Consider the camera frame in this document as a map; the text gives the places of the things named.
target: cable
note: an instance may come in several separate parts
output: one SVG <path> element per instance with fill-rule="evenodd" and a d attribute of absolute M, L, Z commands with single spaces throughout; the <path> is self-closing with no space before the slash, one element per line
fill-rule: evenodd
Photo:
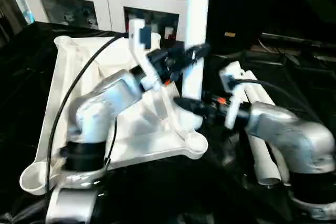
<path fill-rule="evenodd" d="M 312 117 L 312 119 L 314 119 L 316 122 L 322 123 L 321 120 L 319 119 L 319 117 L 315 114 L 315 112 L 313 112 L 312 109 L 310 109 L 302 101 L 300 101 L 296 97 L 292 96 L 289 92 L 287 92 L 285 89 L 283 89 L 283 88 L 281 88 L 279 86 L 276 86 L 276 85 L 274 85 L 272 83 L 269 83 L 267 81 L 259 81 L 259 80 L 252 80 L 252 79 L 236 80 L 235 82 L 237 84 L 241 84 L 241 83 L 256 83 L 256 84 L 261 84 L 262 86 L 270 87 L 270 88 L 272 88 L 272 89 L 274 89 L 274 90 L 276 90 L 276 91 L 284 94 L 291 101 L 293 101 L 296 104 L 300 105 L 301 108 L 303 108 Z"/>
<path fill-rule="evenodd" d="M 270 52 L 271 54 L 275 54 L 275 52 L 269 50 L 269 49 L 268 49 L 268 48 L 267 48 L 267 47 L 260 41 L 259 38 L 258 38 L 258 41 L 259 41 L 259 44 L 260 44 L 266 51 Z"/>
<path fill-rule="evenodd" d="M 112 140 L 112 143 L 111 143 L 111 146 L 110 146 L 109 153 L 107 154 L 107 157 L 106 157 L 106 170 L 108 169 L 109 164 L 111 162 L 111 153 L 112 153 L 112 149 L 114 147 L 116 136 L 117 136 L 117 117 L 115 117 L 115 120 L 114 120 L 114 135 L 113 135 L 113 140 Z"/>
<path fill-rule="evenodd" d="M 59 118 L 62 114 L 62 111 L 65 107 L 65 104 L 67 103 L 69 96 L 72 92 L 72 90 L 74 89 L 74 87 L 76 86 L 76 84 L 78 83 L 79 79 L 82 77 L 82 75 L 84 74 L 84 72 L 87 70 L 87 68 L 90 66 L 90 64 L 97 58 L 97 56 L 105 49 L 107 48 L 110 44 L 112 44 L 113 42 L 115 42 L 116 40 L 124 37 L 125 34 L 119 34 L 116 35 L 114 38 L 110 39 L 108 42 L 106 42 L 101 48 L 98 49 L 98 51 L 96 53 L 94 53 L 94 55 L 88 60 L 88 62 L 84 65 L 84 67 L 82 68 L 82 70 L 79 72 L 79 74 L 76 76 L 76 78 L 74 79 L 73 83 L 71 84 L 70 88 L 68 89 L 67 93 L 65 94 L 63 101 L 57 111 L 57 114 L 55 116 L 55 120 L 53 123 L 53 127 L 51 128 L 50 131 L 50 137 L 49 137 L 49 142 L 48 142 L 48 149 L 47 149 L 47 172 L 46 172 L 46 204 L 47 204 L 47 209 L 48 209 L 48 201 L 50 199 L 50 167 L 51 167 L 51 155 L 53 152 L 52 149 L 52 144 L 54 142 L 54 136 L 55 136 L 55 131 L 56 131 L 56 126 L 57 123 L 59 121 Z"/>

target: silver robotic arm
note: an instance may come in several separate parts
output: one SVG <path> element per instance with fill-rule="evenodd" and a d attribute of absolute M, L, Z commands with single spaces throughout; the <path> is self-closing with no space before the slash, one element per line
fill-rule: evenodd
<path fill-rule="evenodd" d="M 105 147 L 111 122 L 142 97 L 134 75 L 126 70 L 111 75 L 69 106 L 67 145 L 61 178 L 52 193 L 47 223 L 95 222 L 99 186 L 105 174 Z"/>
<path fill-rule="evenodd" d="M 216 99 L 210 104 L 187 98 L 174 101 L 197 115 L 222 120 L 223 124 L 232 106 Z M 317 220 L 336 220 L 335 142 L 325 126 L 304 121 L 279 106 L 255 102 L 239 105 L 235 128 L 280 150 L 290 170 L 291 201 L 301 212 Z"/>
<path fill-rule="evenodd" d="M 293 173 L 335 170 L 334 138 L 322 124 L 303 121 L 284 108 L 256 102 L 251 105 L 245 130 L 279 149 Z"/>

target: black cable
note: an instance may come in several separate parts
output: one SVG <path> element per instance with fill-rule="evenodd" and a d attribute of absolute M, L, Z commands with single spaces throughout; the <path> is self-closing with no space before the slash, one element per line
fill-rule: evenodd
<path fill-rule="evenodd" d="M 111 146 L 110 146 L 109 153 L 107 154 L 107 157 L 106 157 L 106 169 L 108 169 L 108 166 L 109 166 L 109 164 L 111 162 L 111 153 L 112 153 L 112 149 L 114 147 L 116 136 L 117 136 L 117 117 L 115 117 L 115 120 L 114 120 L 114 135 L 113 135 L 113 140 L 112 140 L 112 143 L 111 143 Z"/>
<path fill-rule="evenodd" d="M 97 56 L 105 49 L 107 48 L 110 44 L 112 44 L 113 42 L 115 42 L 116 40 L 124 37 L 126 34 L 119 34 L 116 35 L 114 38 L 110 39 L 108 42 L 106 42 L 101 48 L 98 49 L 98 51 L 96 53 L 94 53 L 94 55 L 88 60 L 88 62 L 85 64 L 85 66 L 82 68 L 82 70 L 79 72 L 79 74 L 76 76 L 76 78 L 74 79 L 73 83 L 71 84 L 70 88 L 68 89 L 67 93 L 65 94 L 63 101 L 57 111 L 57 114 L 55 116 L 55 120 L 53 123 L 53 127 L 51 128 L 50 131 L 50 137 L 49 137 L 49 142 L 48 142 L 48 149 L 47 149 L 47 173 L 46 173 L 46 206 L 48 209 L 48 202 L 50 199 L 50 194 L 51 191 L 50 189 L 50 166 L 51 166 L 51 155 L 53 152 L 52 149 L 52 144 L 54 142 L 54 136 L 55 136 L 55 131 L 56 131 L 56 126 L 57 123 L 59 121 L 59 118 L 62 114 L 62 111 L 64 109 L 65 104 L 67 103 L 69 96 L 72 92 L 72 90 L 74 89 L 74 87 L 76 86 L 76 84 L 78 83 L 79 79 L 82 77 L 82 75 L 84 74 L 84 72 L 87 70 L 87 68 L 90 66 L 90 64 L 97 58 Z"/>
<path fill-rule="evenodd" d="M 300 62 L 299 60 L 294 56 L 294 55 L 291 55 L 291 54 L 288 54 L 286 52 L 281 52 L 279 48 L 275 48 L 278 53 L 282 56 L 285 57 L 285 60 L 289 59 L 290 61 L 294 62 L 295 65 L 299 66 L 300 65 Z"/>
<path fill-rule="evenodd" d="M 267 86 L 270 87 L 282 94 L 284 94 L 285 96 L 287 96 L 291 101 L 293 101 L 294 103 L 296 103 L 297 105 L 301 106 L 301 108 L 303 108 L 310 116 L 313 120 L 315 120 L 316 122 L 322 123 L 321 120 L 319 119 L 319 117 L 315 114 L 315 112 L 310 109 L 308 106 L 306 106 L 302 101 L 300 101 L 299 99 L 297 99 L 296 97 L 292 96 L 289 92 L 287 92 L 285 89 L 276 86 L 272 83 L 269 83 L 267 81 L 259 81 L 259 80 L 250 80 L 250 79 L 244 79 L 244 80 L 236 80 L 235 83 L 240 84 L 240 83 L 256 83 L 256 84 L 261 84 L 262 86 Z"/>

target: robotic arm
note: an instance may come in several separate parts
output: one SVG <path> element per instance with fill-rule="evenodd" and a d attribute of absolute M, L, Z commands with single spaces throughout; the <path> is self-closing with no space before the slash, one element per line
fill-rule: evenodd
<path fill-rule="evenodd" d="M 226 89 L 235 90 L 234 81 L 226 84 Z M 187 98 L 174 101 L 185 110 L 222 121 L 223 125 L 237 104 L 232 99 L 213 99 L 211 104 Z M 335 143 L 325 126 L 304 121 L 279 106 L 239 102 L 234 127 L 280 150 L 290 170 L 290 198 L 301 212 L 317 220 L 336 219 Z"/>

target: black fabric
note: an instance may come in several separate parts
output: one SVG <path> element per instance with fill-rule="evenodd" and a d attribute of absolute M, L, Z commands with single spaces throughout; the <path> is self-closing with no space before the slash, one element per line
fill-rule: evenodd
<path fill-rule="evenodd" d="M 248 49 L 269 23 L 277 2 L 209 0 L 206 37 L 213 52 L 229 54 Z"/>
<path fill-rule="evenodd" d="M 35 157 L 57 55 L 53 40 L 60 35 L 113 34 L 34 23 L 0 49 L 0 223 L 43 223 L 43 199 L 23 192 L 19 176 Z M 218 71 L 233 60 L 239 60 L 258 79 L 303 99 L 335 134 L 335 65 L 300 59 L 301 67 L 295 67 L 282 58 L 251 52 L 231 59 L 209 56 L 203 89 L 224 96 Z M 291 101 L 267 92 L 276 104 L 308 118 Z M 201 159 L 177 156 L 110 172 L 106 223 L 300 223 L 294 219 L 285 188 L 256 183 L 253 157 L 243 133 L 206 123 L 199 131 L 209 142 Z"/>

